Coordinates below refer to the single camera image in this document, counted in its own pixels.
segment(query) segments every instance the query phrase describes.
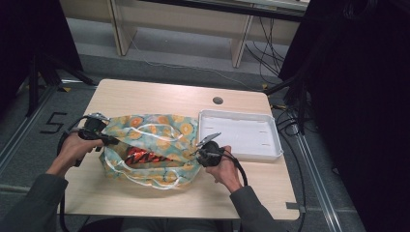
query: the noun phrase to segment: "white tray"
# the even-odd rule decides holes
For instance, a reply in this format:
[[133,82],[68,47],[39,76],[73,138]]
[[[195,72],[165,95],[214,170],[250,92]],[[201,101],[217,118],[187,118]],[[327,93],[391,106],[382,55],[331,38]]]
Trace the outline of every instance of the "white tray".
[[198,141],[216,132],[221,135],[214,141],[220,146],[230,145],[238,160],[266,162],[283,155],[275,119],[270,115],[200,111]]

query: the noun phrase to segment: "gray floor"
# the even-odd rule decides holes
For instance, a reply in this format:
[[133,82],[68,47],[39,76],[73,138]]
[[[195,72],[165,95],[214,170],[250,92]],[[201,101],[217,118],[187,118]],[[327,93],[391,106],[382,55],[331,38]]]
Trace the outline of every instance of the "gray floor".
[[[69,24],[85,73],[97,81],[109,77],[250,91],[260,91],[262,84],[267,83],[266,80],[272,83],[280,82],[271,73],[264,69],[260,70],[259,63],[247,52],[244,54],[240,68],[232,68],[229,40],[226,38],[140,28],[134,37],[138,49],[134,46],[129,50],[127,56],[119,57],[116,53],[110,24],[76,19],[69,19]],[[257,43],[257,45],[262,49],[265,46],[263,43]],[[284,56],[287,46],[276,45],[276,49]],[[64,72],[60,74],[64,78],[72,78]],[[71,84],[71,87],[69,92],[56,92],[52,95],[33,128],[23,138],[14,157],[0,174],[0,218],[23,197],[36,176],[46,171],[55,156],[54,147],[57,144],[58,135],[41,133],[41,131],[55,130],[55,127],[46,124],[51,113],[67,113],[65,116],[56,118],[66,126],[73,119],[82,115],[95,91],[82,83]],[[269,97],[270,103],[283,104],[281,99],[284,94],[285,90],[272,95]],[[0,149],[6,146],[7,141],[25,117],[27,89],[23,88],[14,101],[7,114],[0,118],[0,131],[2,132]],[[278,118],[281,111],[274,110],[273,113]],[[342,231],[365,231],[342,181],[332,171],[332,161],[322,143],[320,133],[317,132],[312,122],[307,124],[307,128],[309,148],[313,153],[325,188],[336,208]],[[301,164],[305,184],[307,213],[302,231],[331,231],[296,139],[289,136],[287,138],[296,151],[297,159],[292,155],[282,137],[280,141],[295,195],[300,204],[303,202],[303,188],[297,161]],[[67,224],[69,228],[76,230],[86,218],[86,216],[68,216]],[[89,221],[99,218],[91,217]],[[301,220],[281,221],[280,223],[289,231],[297,231]]]

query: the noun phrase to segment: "person's hand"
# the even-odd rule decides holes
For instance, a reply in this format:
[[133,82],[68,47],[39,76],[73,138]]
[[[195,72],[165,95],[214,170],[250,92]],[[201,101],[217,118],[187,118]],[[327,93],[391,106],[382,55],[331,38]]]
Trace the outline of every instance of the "person's hand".
[[93,151],[93,148],[101,146],[103,141],[100,139],[84,140],[77,132],[72,132],[64,141],[60,154],[45,173],[64,177],[77,160],[82,160],[85,154]]
[[[225,154],[231,156],[231,147],[225,146],[223,148],[226,151]],[[239,181],[238,169],[230,158],[222,157],[218,166],[208,166],[206,172],[215,177],[215,183],[225,185],[231,193],[242,187]]]

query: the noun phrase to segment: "plastic bag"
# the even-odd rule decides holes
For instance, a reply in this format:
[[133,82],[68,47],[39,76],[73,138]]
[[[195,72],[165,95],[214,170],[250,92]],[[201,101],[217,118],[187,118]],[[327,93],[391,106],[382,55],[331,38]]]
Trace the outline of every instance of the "plastic bag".
[[156,189],[190,183],[200,164],[195,158],[197,120],[179,115],[112,118],[102,133],[120,140],[100,156],[105,175]]

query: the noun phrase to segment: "table surface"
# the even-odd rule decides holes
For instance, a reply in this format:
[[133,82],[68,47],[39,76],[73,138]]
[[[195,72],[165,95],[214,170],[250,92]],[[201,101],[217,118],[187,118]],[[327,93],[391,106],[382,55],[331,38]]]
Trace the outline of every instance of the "table surface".
[[[214,97],[223,104],[213,103]],[[105,79],[101,81],[84,114],[101,112],[107,117],[130,114],[179,114],[198,117],[202,109],[272,115],[262,93]],[[107,179],[99,160],[101,152],[88,154],[78,168],[66,175],[66,214],[160,217],[239,218],[229,191],[215,184],[201,168],[193,182],[183,188],[161,190],[130,181]],[[272,163],[241,162],[249,185],[275,219],[297,219],[284,156]]]

